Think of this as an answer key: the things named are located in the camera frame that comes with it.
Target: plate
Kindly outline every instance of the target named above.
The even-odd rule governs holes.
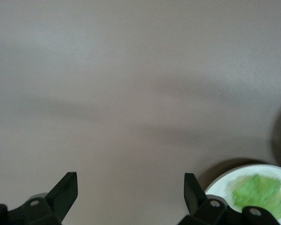
[[[281,167],[264,164],[237,167],[218,177],[209,185],[205,193],[207,195],[216,195],[223,198],[232,209],[240,212],[239,209],[235,208],[233,205],[232,191],[234,188],[231,187],[231,183],[233,183],[239,177],[250,176],[254,174],[274,177],[281,180]]]

